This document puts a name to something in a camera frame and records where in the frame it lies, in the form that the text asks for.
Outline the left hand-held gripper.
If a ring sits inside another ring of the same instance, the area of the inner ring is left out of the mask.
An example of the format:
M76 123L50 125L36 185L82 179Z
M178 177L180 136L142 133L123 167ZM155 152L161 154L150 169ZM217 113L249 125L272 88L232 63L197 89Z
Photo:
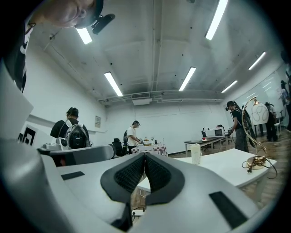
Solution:
M113 159L113 145L52 151L17 140L31 104L0 63L0 202L18 226L39 233L69 233L70 222L57 203L40 156L50 156L57 167Z

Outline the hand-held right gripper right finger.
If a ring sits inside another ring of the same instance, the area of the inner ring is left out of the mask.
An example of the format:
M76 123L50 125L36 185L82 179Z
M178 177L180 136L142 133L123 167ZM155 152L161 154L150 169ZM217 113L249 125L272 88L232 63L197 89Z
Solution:
M147 154L151 193L136 233L227 233L258 212L240 189L216 173L189 163Z

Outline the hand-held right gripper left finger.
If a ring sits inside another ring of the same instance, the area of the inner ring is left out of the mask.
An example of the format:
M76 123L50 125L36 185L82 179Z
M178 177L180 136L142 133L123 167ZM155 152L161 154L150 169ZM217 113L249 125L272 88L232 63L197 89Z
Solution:
M143 173L143 154L68 167L56 167L49 156L42 161L58 208L44 210L53 231L138 231L128 186Z

